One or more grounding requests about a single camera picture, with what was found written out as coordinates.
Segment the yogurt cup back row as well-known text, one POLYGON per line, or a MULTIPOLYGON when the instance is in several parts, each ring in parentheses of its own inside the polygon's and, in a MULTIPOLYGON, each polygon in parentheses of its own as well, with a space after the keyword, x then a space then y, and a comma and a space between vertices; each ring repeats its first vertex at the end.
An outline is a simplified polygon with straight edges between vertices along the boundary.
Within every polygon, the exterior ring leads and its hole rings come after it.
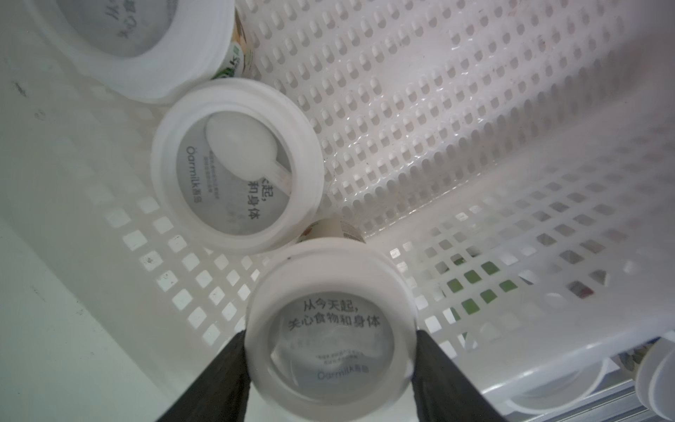
POLYGON ((28 1, 36 25, 76 69, 150 104, 197 84, 248 77, 253 48, 233 1, 28 1))
POLYGON ((411 383, 418 311, 396 265, 337 219, 309 225, 265 268, 244 348, 259 395, 288 416, 355 421, 411 383))

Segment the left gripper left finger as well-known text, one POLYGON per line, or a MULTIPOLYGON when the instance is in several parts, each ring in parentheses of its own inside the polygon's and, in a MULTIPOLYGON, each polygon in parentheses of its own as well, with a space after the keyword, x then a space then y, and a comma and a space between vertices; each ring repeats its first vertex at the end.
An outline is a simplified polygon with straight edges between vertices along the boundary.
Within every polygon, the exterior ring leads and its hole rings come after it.
POLYGON ((243 421, 251 378, 239 332, 204 369, 161 421, 243 421))

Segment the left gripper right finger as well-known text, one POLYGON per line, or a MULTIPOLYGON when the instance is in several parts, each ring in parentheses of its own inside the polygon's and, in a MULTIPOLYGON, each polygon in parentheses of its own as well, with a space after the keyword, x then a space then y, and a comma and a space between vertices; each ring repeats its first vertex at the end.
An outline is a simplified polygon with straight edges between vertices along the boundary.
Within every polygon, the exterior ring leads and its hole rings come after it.
POLYGON ((504 421, 439 344, 422 330, 417 331, 411 385, 420 421, 504 421))

